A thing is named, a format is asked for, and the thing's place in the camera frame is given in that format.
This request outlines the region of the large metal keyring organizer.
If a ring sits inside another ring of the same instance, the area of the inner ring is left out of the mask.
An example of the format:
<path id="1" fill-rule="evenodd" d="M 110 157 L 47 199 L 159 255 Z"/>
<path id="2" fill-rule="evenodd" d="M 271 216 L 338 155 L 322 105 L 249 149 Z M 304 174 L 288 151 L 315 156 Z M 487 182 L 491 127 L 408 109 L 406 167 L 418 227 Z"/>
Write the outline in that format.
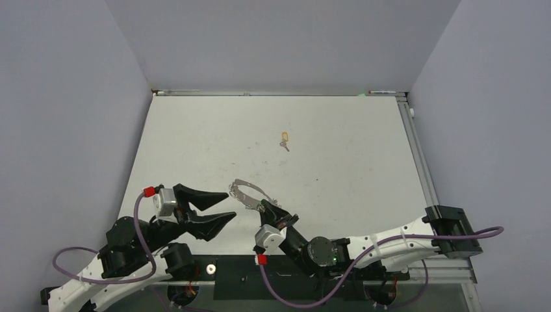
<path id="1" fill-rule="evenodd" d="M 264 212 L 266 206 L 263 201 L 281 207 L 278 201 L 269 196 L 262 188 L 242 179 L 235 179 L 229 185 L 229 195 L 240 202 L 247 210 Z"/>

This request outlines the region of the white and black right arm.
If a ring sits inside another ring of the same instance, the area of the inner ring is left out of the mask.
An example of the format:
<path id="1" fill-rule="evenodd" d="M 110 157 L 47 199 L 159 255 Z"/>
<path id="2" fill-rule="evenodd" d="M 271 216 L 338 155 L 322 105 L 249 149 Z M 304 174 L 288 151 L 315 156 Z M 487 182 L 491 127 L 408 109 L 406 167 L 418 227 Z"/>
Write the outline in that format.
<path id="1" fill-rule="evenodd" d="M 465 259 L 482 253 L 462 208 L 432 205 L 426 215 L 394 229 L 364 236 L 306 239 L 295 227 L 298 215 L 260 201 L 261 228 L 255 234 L 257 254 L 281 250 L 304 274 L 325 278 L 368 270 L 375 278 L 401 271 L 437 254 Z"/>

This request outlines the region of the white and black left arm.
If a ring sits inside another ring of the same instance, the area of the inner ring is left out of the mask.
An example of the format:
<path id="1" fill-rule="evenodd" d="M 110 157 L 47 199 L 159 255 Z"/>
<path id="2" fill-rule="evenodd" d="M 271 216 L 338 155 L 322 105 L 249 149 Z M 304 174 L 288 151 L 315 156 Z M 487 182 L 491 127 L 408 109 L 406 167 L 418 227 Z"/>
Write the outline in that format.
<path id="1" fill-rule="evenodd" d="M 54 268 L 69 277 L 57 287 L 40 291 L 49 311 L 106 311 L 117 301 L 162 281 L 213 280 L 215 260 L 192 254 L 176 240 L 189 234 L 209 242 L 236 217 L 235 212 L 198 214 L 228 198 L 226 192 L 194 190 L 182 184 L 146 187 L 137 197 L 132 216 L 123 216 L 107 231 L 107 243 L 93 251 L 79 273 Z"/>

